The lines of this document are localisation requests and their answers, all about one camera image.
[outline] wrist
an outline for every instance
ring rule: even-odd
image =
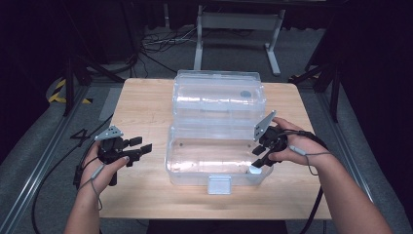
[[[320,155],[309,156],[310,166],[315,167],[318,171],[330,167],[335,164],[337,159],[331,153],[325,153]]]
[[[98,195],[94,192],[91,181],[78,190],[76,202],[81,202],[83,206],[97,207]]]

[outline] metal frame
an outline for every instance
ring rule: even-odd
[[[252,30],[272,30],[273,36],[270,43],[265,43],[268,60],[275,76],[280,76],[280,68],[277,63],[274,48],[282,27],[285,10],[280,10],[278,15],[254,15],[254,14],[228,14],[207,13],[203,6],[198,7],[197,18],[197,49],[195,52],[194,70],[201,70],[203,61],[203,28],[237,28]]]

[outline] gray carpet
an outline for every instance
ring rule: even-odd
[[[167,30],[158,28],[150,33],[162,31]],[[282,75],[275,77],[272,75],[263,49],[267,38],[271,36],[270,33],[254,31],[251,34],[246,34],[246,36],[240,36],[225,31],[211,32],[204,39],[203,69],[257,71],[263,82],[286,82],[291,75],[304,72],[304,67],[322,34],[323,30],[282,30],[275,49]],[[192,69],[195,46],[196,44],[193,41],[188,41],[181,45],[175,45],[165,52],[148,55],[173,70]],[[175,73],[172,71],[143,55],[139,57],[141,60],[135,66],[136,75],[133,72],[133,76],[174,78]],[[130,71],[126,71],[119,75],[128,78],[130,74]],[[51,88],[45,94],[45,97],[50,95],[55,86],[56,84],[51,84]],[[79,139],[70,138],[72,135],[83,129],[90,134],[113,113],[121,88],[122,84],[115,84],[105,77],[94,77],[94,82],[83,97],[92,98],[93,103],[80,104],[75,109],[60,141],[56,143],[50,164],[46,165],[49,166],[49,169],[79,142]],[[328,98],[329,92],[314,94],[309,89],[300,88],[300,94],[316,134],[326,141],[332,152],[348,167],[346,160],[342,158],[343,152],[333,131],[326,124],[329,116],[322,111],[320,99]],[[24,189],[24,185],[41,159],[43,152],[48,147],[59,123],[61,123],[63,111],[64,103],[51,103],[50,108],[27,131],[26,135],[0,166],[1,223],[8,220],[7,215],[20,192]],[[403,207],[398,202],[386,178],[382,175],[343,90],[340,91],[338,117],[339,124],[335,128],[340,129],[345,136],[357,167],[368,184],[374,202],[386,217],[394,233],[412,233]],[[76,194],[75,187],[72,185],[74,167],[79,162],[88,143],[87,141],[82,147],[76,148],[44,183],[37,201],[35,214],[41,233],[61,233],[64,229],[65,221]],[[21,208],[22,216],[17,216],[19,220],[15,222],[16,226],[12,228],[14,233],[34,233],[31,224],[31,205],[32,202],[29,202],[26,207]],[[104,218],[101,222],[101,230],[103,233],[140,234],[145,233],[146,223],[147,220]],[[289,220],[287,222],[289,233],[299,233],[304,224],[305,220]],[[322,221],[315,220],[308,233],[322,233],[322,229]],[[327,222],[327,233],[336,233],[331,221]]]

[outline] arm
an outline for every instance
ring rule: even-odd
[[[82,174],[81,187],[66,223],[64,233],[99,233],[98,196],[109,184],[112,176],[129,161],[128,157],[121,158],[105,165],[98,176],[90,181],[92,174],[102,165],[97,157],[99,142],[92,147],[85,159],[84,166],[90,162]]]
[[[301,130],[281,118],[274,118],[273,121],[282,129]],[[288,136],[288,144],[303,149],[307,154],[328,152],[324,147],[304,136]],[[379,210],[332,154],[325,153],[308,157],[310,165],[314,166],[319,173],[319,182],[339,233],[392,233]],[[270,154],[269,158],[275,161],[287,160],[307,165],[304,156],[289,148]]]

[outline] person's right hand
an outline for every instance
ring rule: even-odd
[[[91,175],[102,165],[102,162],[99,159],[95,159],[97,157],[97,151],[100,146],[100,141],[96,141],[90,151],[88,152],[88,156],[85,158],[84,165],[87,167],[84,169],[82,173],[81,185],[85,184],[86,186],[91,186],[89,180],[91,179]],[[112,176],[121,168],[123,168],[127,162],[129,161],[129,157],[123,157],[118,159],[117,161],[105,165],[104,168],[101,170],[99,175],[94,179],[94,189],[97,194],[100,194],[109,184]]]
[[[288,121],[275,117],[273,119],[273,122],[278,124],[278,127],[281,129],[285,130],[295,130],[295,131],[300,131],[303,130],[302,128],[289,123]],[[314,154],[314,153],[321,153],[321,152],[328,152],[327,149],[316,143],[315,141],[305,137],[305,136],[298,136],[298,135],[287,135],[288,137],[288,145],[293,145],[295,147],[298,147],[302,150],[304,150],[307,154]],[[281,152],[274,152],[271,153],[269,156],[269,159],[273,161],[291,161],[297,164],[301,165],[307,165],[307,159],[303,157],[302,155],[292,151],[289,147],[287,147],[285,150]]]

